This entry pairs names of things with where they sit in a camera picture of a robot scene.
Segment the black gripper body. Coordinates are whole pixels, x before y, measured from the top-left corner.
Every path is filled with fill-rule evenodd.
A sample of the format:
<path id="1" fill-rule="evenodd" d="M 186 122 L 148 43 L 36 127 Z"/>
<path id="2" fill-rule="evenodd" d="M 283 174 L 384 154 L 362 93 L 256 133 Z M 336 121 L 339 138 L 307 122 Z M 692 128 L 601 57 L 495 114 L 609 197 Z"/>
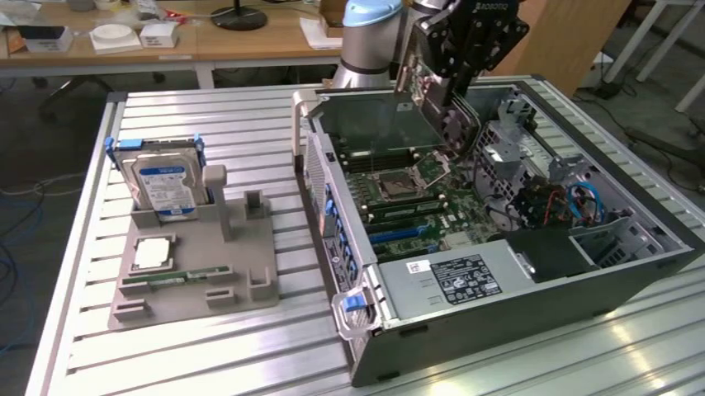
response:
<path id="1" fill-rule="evenodd" d="M 466 37 L 471 40 L 487 41 L 497 35 L 495 31 L 517 20 L 519 1 L 461 1 L 457 10 L 467 21 Z"/>

